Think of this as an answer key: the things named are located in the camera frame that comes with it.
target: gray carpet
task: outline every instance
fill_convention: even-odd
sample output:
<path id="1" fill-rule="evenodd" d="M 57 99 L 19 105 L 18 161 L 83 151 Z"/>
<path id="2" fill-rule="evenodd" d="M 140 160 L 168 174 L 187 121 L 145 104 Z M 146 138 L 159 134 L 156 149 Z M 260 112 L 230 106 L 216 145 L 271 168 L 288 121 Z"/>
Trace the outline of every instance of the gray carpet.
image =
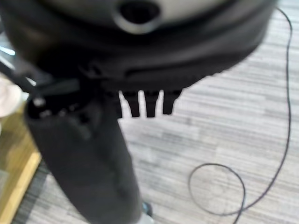
<path id="1" fill-rule="evenodd" d="M 299 1 L 281 7 L 294 25 L 290 82 L 293 108 L 292 141 L 286 165 L 272 191 L 246 211 L 240 224 L 299 223 Z M 289 28 L 273 15 L 263 45 L 243 63 L 185 90 L 174 116 L 120 121 L 143 197 L 154 206 L 158 224 L 230 224 L 191 201 L 187 177 L 206 162 L 228 165 L 247 187 L 246 203 L 265 190 L 283 156 L 287 136 L 285 53 Z M 161 101 L 158 107 L 161 113 Z M 196 200 L 214 212 L 237 210 L 242 199 L 238 180 L 219 168 L 195 174 Z M 13 224 L 85 224 L 42 164 Z"/>

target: black pole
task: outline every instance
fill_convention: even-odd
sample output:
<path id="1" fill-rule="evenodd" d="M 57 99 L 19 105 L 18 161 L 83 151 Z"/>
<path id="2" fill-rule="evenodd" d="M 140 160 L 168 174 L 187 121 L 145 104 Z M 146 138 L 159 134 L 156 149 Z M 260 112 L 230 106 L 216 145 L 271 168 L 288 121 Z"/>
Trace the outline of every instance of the black pole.
<path id="1" fill-rule="evenodd" d="M 48 168 L 78 211 L 91 224 L 137 223 L 142 209 L 139 189 L 113 105 L 93 99 L 75 112 L 41 111 L 30 100 L 26 122 Z"/>

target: wooden shelf edge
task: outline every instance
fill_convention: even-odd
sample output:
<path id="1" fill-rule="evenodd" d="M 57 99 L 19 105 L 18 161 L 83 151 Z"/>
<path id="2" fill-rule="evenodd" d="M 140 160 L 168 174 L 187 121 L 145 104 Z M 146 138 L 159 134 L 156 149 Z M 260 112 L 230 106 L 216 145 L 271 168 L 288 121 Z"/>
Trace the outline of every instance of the wooden shelf edge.
<path id="1" fill-rule="evenodd" d="M 12 222 L 40 162 L 40 154 L 37 151 L 33 152 L 22 170 L 17 185 L 9 196 L 2 214 L 0 214 L 0 224 L 10 224 Z"/>

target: circular sensor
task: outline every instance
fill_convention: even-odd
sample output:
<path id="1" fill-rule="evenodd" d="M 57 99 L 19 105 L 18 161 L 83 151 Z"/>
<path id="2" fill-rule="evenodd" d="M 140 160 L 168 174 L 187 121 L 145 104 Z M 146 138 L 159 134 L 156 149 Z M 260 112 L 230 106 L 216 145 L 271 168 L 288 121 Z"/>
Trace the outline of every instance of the circular sensor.
<path id="1" fill-rule="evenodd" d="M 145 24 L 155 20 L 160 15 L 160 8 L 153 2 L 132 1 L 120 6 L 124 19 L 133 24 Z"/>

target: black cable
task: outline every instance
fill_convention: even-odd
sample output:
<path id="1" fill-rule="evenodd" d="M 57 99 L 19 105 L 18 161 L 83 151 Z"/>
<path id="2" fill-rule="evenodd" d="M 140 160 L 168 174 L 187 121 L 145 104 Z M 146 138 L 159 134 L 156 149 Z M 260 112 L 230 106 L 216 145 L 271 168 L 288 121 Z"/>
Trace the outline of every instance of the black cable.
<path id="1" fill-rule="evenodd" d="M 274 175 L 274 177 L 272 178 L 272 181 L 270 182 L 270 184 L 268 185 L 267 189 L 251 204 L 244 206 L 244 202 L 246 199 L 246 188 L 244 186 L 244 182 L 242 180 L 242 178 L 231 168 L 221 165 L 221 164 L 214 164 L 214 163 L 206 163 L 203 165 L 200 165 L 198 167 L 196 167 L 191 174 L 189 175 L 189 179 L 188 179 L 188 189 L 189 189 L 189 194 L 192 198 L 192 200 L 194 201 L 194 203 L 202 210 L 204 210 L 205 212 L 208 212 L 212 215 L 217 215 L 217 216 L 231 216 L 231 215 L 237 215 L 236 220 L 233 222 L 233 224 L 236 224 L 238 222 L 239 217 L 241 216 L 241 214 L 248 210 L 249 208 L 251 208 L 252 206 L 256 205 L 258 202 L 260 202 L 271 190 L 271 188 L 273 187 L 275 181 L 277 180 L 278 175 L 281 172 L 281 169 L 285 163 L 286 157 L 288 155 L 289 152 L 289 145 L 290 145 L 290 138 L 291 138 L 291 130 L 292 130 L 292 105 L 291 105 L 291 97 L 290 97 L 290 46 L 291 46 L 291 42 L 292 42 L 292 37 L 293 37 L 293 26 L 292 26 L 292 22 L 290 20 L 290 18 L 288 17 L 288 15 L 280 8 L 276 8 L 278 11 L 280 11 L 283 16 L 287 19 L 289 26 L 290 26 L 290 37 L 289 37 L 289 41 L 287 44 L 287 51 L 286 51 L 286 91 L 287 91 L 287 105 L 288 105 L 288 135 L 287 135 L 287 140 L 286 140 L 286 145 L 285 145 L 285 152 L 284 152 L 284 156 L 280 162 L 280 165 Z M 222 168 L 226 168 L 228 169 L 231 173 L 233 173 L 241 182 L 242 186 L 243 186 L 243 200 L 242 200 L 242 205 L 240 207 L 240 209 L 238 211 L 234 211 L 234 212 L 229 212 L 229 213 L 216 213 L 216 212 L 211 212 L 207 209 L 205 209 L 204 207 L 202 207 L 195 199 L 193 193 L 192 193 L 192 189 L 191 189 L 191 181 L 192 181 L 192 177 L 194 175 L 194 173 L 201 169 L 202 167 L 207 167 L 207 166 L 217 166 L 217 167 L 222 167 Z"/>

